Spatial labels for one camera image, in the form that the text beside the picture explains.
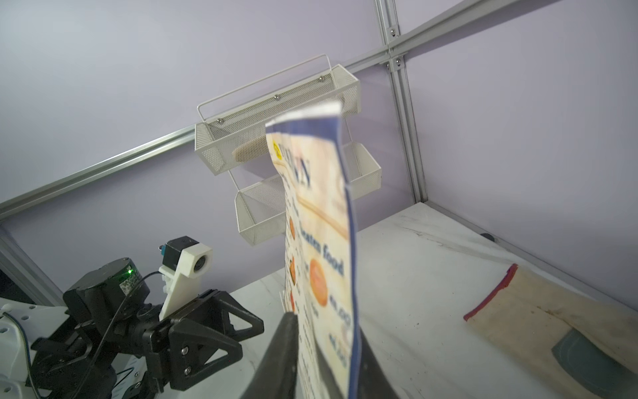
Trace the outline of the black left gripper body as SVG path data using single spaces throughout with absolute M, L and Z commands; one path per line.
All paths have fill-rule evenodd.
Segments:
M 144 304 L 139 311 L 141 322 L 141 348 L 146 361 L 143 381 L 146 392 L 164 392 L 166 385 L 181 389 L 181 383 L 189 376 L 182 350 L 171 334 L 175 321 L 159 320 L 160 306 Z

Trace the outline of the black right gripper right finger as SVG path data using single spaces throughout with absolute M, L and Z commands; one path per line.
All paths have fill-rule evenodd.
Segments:
M 388 382 L 363 331 L 361 331 L 361 346 L 357 398 L 398 399 L 399 397 Z

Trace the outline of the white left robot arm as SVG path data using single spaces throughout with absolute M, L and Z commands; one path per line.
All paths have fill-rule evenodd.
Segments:
M 264 332 L 264 321 L 229 293 L 210 289 L 160 319 L 150 289 L 129 258 L 90 272 L 63 295 L 60 326 L 26 340 L 27 385 L 38 396 L 110 398 L 119 354 L 143 358 L 146 371 L 126 398 L 153 398 L 170 387 L 186 391 L 243 357 L 242 341 Z

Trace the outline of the dim sum menu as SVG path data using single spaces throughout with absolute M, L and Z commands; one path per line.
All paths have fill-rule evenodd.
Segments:
M 342 108 L 340 101 L 324 101 L 266 125 L 284 190 L 285 304 L 299 322 L 299 376 L 307 398 L 357 396 L 356 223 Z

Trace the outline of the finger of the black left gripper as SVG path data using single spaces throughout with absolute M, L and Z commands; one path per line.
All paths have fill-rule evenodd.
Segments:
M 199 300 L 197 337 L 201 342 L 236 344 L 264 333 L 264 321 L 226 291 L 211 289 Z
M 169 329 L 169 385 L 187 391 L 243 355 L 234 339 L 193 320 L 179 321 Z

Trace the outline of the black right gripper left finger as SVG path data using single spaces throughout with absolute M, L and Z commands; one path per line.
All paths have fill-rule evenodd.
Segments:
M 264 358 L 241 398 L 294 398 L 298 348 L 297 315 L 287 312 L 282 316 Z

